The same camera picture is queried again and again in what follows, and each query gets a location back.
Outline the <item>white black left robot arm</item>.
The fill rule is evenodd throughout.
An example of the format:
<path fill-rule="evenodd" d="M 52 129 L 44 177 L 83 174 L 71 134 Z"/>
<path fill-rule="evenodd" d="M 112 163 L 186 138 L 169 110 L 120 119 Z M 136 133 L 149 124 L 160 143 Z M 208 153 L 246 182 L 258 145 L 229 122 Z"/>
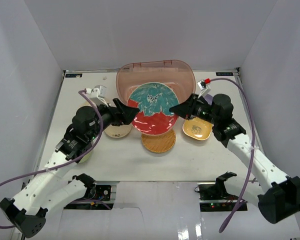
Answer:
<path fill-rule="evenodd" d="M 85 173 L 74 175 L 70 183 L 61 189 L 53 189 L 92 151 L 104 129 L 110 125 L 129 125 L 140 111 L 124 105 L 117 98 L 113 102 L 114 106 L 101 104 L 80 107 L 44 168 L 37 171 L 34 178 L 14 197 L 4 198 L 0 202 L 7 219 L 25 238 L 38 234 L 46 224 L 47 215 L 54 210 L 75 200 L 89 200 L 95 196 L 96 181 Z"/>

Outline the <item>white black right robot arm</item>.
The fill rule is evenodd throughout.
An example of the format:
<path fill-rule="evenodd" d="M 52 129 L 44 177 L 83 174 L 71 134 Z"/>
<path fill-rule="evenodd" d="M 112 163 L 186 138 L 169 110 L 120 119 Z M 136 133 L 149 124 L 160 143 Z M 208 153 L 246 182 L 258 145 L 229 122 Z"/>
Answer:
<path fill-rule="evenodd" d="M 228 95 L 217 94 L 207 103 L 194 93 L 169 109 L 185 120 L 197 117 L 211 123 L 216 140 L 239 158 L 257 180 L 252 183 L 226 172 L 216 178 L 210 192 L 223 200 L 233 195 L 255 205 L 271 224 L 300 212 L 300 178 L 290 177 L 254 146 L 246 130 L 233 118 L 233 109 Z"/>

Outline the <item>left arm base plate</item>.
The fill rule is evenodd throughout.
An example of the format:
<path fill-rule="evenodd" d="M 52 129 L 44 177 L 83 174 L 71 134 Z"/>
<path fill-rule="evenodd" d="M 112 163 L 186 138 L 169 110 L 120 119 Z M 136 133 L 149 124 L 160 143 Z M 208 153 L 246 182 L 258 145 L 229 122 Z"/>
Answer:
<path fill-rule="evenodd" d="M 64 210 L 111 210 L 113 208 L 112 186 L 96 185 L 88 195 L 79 198 L 68 205 Z"/>

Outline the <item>red and teal plate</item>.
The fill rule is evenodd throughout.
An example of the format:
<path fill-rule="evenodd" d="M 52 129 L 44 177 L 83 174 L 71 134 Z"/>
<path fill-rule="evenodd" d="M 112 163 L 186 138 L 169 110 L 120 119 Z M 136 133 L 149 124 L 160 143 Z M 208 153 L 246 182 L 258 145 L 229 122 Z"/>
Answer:
<path fill-rule="evenodd" d="M 174 91 L 159 82 L 138 86 L 127 100 L 129 107 L 139 109 L 132 126 L 148 136 L 163 135 L 173 128 L 178 116 L 170 112 L 170 108 L 178 104 L 179 100 Z"/>

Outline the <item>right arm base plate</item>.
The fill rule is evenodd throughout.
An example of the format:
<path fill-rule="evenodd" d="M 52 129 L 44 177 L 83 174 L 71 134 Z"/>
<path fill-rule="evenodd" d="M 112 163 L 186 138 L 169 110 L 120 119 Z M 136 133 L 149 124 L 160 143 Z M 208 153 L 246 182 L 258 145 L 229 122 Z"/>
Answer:
<path fill-rule="evenodd" d="M 194 192 L 199 194 L 201 203 L 222 203 L 232 204 L 238 201 L 238 196 L 225 193 L 219 190 L 214 183 L 201 183 L 194 188 Z"/>

